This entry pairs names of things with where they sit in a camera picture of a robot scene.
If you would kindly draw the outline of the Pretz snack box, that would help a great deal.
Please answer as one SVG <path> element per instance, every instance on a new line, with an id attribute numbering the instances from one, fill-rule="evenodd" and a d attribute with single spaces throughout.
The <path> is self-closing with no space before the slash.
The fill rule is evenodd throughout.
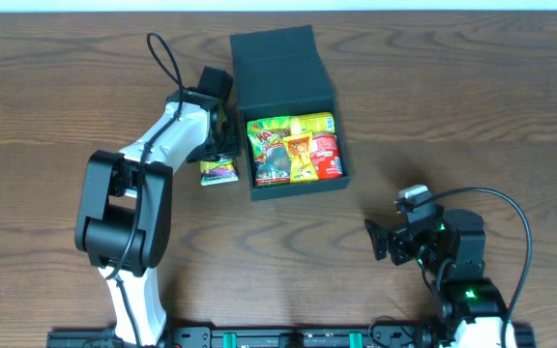
<path id="1" fill-rule="evenodd" d="M 236 161 L 232 158 L 202 161 L 200 163 L 200 173 L 202 186 L 226 184 L 239 180 Z"/>

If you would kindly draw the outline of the green Haribo gummy bag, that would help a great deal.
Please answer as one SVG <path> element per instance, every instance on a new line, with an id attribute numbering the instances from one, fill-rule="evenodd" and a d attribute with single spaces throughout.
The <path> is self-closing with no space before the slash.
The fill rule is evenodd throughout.
<path id="1" fill-rule="evenodd" d="M 290 135 L 289 122 L 289 116 L 247 122 L 247 134 L 255 164 L 254 184 L 257 187 L 290 182 L 291 159 L 283 143 L 283 139 Z"/>

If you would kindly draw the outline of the yellow orange snack packet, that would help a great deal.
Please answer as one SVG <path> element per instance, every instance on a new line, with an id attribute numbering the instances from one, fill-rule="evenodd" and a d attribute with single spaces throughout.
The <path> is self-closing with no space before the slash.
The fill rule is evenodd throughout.
<path id="1" fill-rule="evenodd" d="M 290 158 L 290 183 L 310 183 L 318 180 L 311 160 L 312 132 L 304 132 L 285 137 L 282 143 Z"/>

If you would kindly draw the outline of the yellow snack can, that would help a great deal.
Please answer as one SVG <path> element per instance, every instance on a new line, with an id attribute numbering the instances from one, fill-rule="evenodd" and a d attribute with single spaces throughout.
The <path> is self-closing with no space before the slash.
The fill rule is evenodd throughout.
<path id="1" fill-rule="evenodd" d="M 305 132 L 336 132 L 336 123 L 331 112 L 309 113 L 304 115 L 292 116 L 289 122 L 289 129 L 292 135 Z"/>

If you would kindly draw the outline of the red Pringles can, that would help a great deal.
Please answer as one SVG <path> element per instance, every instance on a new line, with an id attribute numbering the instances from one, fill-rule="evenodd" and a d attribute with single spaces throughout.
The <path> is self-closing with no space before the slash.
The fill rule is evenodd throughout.
<path id="1" fill-rule="evenodd" d="M 333 133 L 316 133 L 313 136 L 310 158 L 319 180 L 343 176 L 337 138 Z"/>

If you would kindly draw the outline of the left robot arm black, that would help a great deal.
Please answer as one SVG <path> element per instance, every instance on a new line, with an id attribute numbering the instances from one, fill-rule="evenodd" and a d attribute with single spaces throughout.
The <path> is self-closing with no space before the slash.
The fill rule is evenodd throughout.
<path id="1" fill-rule="evenodd" d="M 88 160 L 74 243 L 106 281 L 118 345 L 161 341 L 167 314 L 157 266 L 170 236 L 173 176 L 186 162 L 236 152 L 228 98 L 200 87 L 181 89 L 134 143 L 116 153 L 97 151 Z"/>

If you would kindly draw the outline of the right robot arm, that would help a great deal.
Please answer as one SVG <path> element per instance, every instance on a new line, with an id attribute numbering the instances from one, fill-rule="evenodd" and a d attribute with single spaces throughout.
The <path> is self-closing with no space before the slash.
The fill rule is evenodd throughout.
<path id="1" fill-rule="evenodd" d="M 427 204 L 406 222 L 383 227 L 367 219 L 375 258 L 400 266 L 415 261 L 433 296 L 435 315 L 412 332 L 415 347 L 515 347 L 509 309 L 484 276 L 483 218 L 468 210 Z"/>

